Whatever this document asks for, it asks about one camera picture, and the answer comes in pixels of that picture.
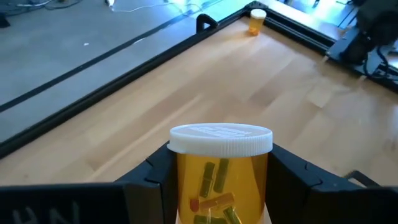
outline pill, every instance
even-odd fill
[[[216,181],[214,183],[213,190],[217,193],[223,193],[226,174],[228,172],[229,159],[220,159],[218,171],[216,175]]]
[[[242,224],[239,217],[234,211],[233,207],[228,207],[226,210],[223,211],[226,219],[230,222],[230,224]]]
[[[199,196],[207,198],[210,193],[211,183],[213,182],[213,172],[216,164],[207,162],[205,165],[205,171],[203,173],[203,180],[201,182]]]
[[[193,224],[227,224],[226,220],[224,218],[218,218],[218,217],[207,217],[204,215],[195,215],[193,217]]]
[[[199,211],[199,199],[197,199],[197,198],[190,199],[189,207],[191,208],[191,211],[193,211],[193,212]]]
[[[200,202],[199,208],[200,210],[208,210],[217,207],[224,207],[226,205],[231,205],[234,203],[234,195],[232,193],[226,193],[215,197],[213,199],[205,200]]]

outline pill bottle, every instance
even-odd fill
[[[262,9],[253,9],[250,12],[250,23],[248,32],[251,35],[259,35],[266,16],[267,12]]]
[[[179,224],[263,224],[272,131],[207,123],[170,130],[177,153]]]

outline wooden tabletop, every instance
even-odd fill
[[[398,185],[398,96],[242,19],[0,161],[0,185],[113,181],[188,123],[265,126],[338,175]]]

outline green capsule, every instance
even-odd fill
[[[228,219],[230,224],[242,224],[241,220],[235,213],[233,207],[228,207],[226,210],[223,211],[225,217]]]
[[[210,193],[211,184],[213,182],[213,172],[216,164],[212,162],[207,162],[205,165],[205,171],[203,173],[203,180],[200,186],[199,196],[207,198]]]
[[[227,224],[227,222],[224,218],[195,215],[193,218],[193,224]]]
[[[217,193],[223,193],[226,174],[228,172],[229,159],[220,159],[218,171],[216,175],[216,181],[214,183],[213,190]]]

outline child-resistant cap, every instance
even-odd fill
[[[253,9],[250,11],[250,17],[254,19],[265,19],[267,12],[262,9]]]
[[[180,154],[199,156],[258,156],[272,150],[272,131],[248,124],[188,124],[170,130],[167,147]]]

